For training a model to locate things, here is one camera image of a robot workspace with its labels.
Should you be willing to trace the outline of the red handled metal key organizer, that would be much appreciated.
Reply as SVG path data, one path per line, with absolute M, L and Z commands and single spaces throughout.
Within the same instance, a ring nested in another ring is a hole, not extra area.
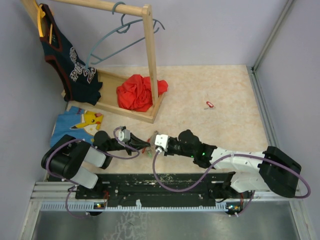
M 153 134 L 148 138 L 147 142 L 150 144 L 150 146 L 145 147 L 141 153 L 147 155 L 148 157 L 152 158 L 154 156 L 156 147 L 155 147 L 155 140 L 156 136 L 159 134 L 157 130 L 153 132 Z

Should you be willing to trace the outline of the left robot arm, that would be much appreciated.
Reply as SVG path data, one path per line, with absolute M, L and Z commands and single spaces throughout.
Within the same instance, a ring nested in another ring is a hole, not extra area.
M 82 166 L 83 162 L 106 169 L 113 158 L 134 159 L 140 150 L 151 146 L 125 127 L 116 128 L 113 136 L 100 130 L 90 144 L 66 134 L 43 156 L 41 167 L 53 177 L 85 187 L 87 194 L 97 199 L 103 195 L 104 186 L 98 183 L 98 175 Z

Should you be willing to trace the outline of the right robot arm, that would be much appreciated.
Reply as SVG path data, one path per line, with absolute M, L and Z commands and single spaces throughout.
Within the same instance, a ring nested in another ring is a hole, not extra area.
M 157 135 L 155 145 L 165 155 L 192 158 L 201 168 L 230 170 L 231 179 L 223 185 L 223 192 L 229 198 L 246 191 L 271 191 L 285 198 L 296 196 L 302 167 L 275 146 L 258 152 L 232 151 L 202 143 L 189 129 L 178 137 Z

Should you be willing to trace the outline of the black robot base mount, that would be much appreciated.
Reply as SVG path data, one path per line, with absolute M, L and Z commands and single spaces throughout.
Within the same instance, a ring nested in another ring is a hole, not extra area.
M 100 174 L 93 189 L 79 186 L 77 200 L 106 200 L 108 207 L 131 207 L 140 201 L 143 207 L 214 207 L 226 199 L 239 200 L 241 195 L 230 187 L 229 173 L 209 173 L 191 190 L 200 173 L 161 173 L 160 181 L 151 173 Z

